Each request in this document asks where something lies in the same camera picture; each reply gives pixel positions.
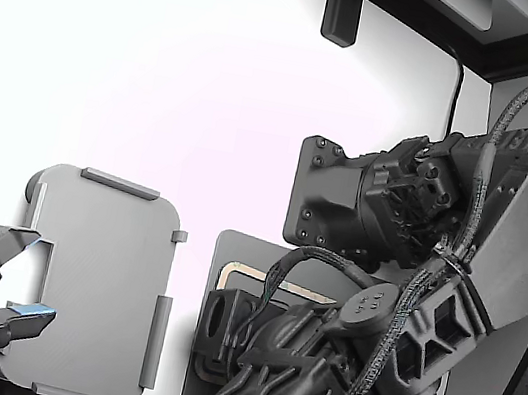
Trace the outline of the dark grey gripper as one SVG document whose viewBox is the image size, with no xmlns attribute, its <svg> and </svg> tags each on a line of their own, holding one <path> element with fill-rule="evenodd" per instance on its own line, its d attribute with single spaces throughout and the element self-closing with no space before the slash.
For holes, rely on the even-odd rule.
<svg viewBox="0 0 528 395">
<path fill-rule="evenodd" d="M 208 294 L 192 346 L 206 395 L 346 395 L 358 360 L 334 335 L 338 307 L 263 305 L 253 294 Z"/>
</svg>

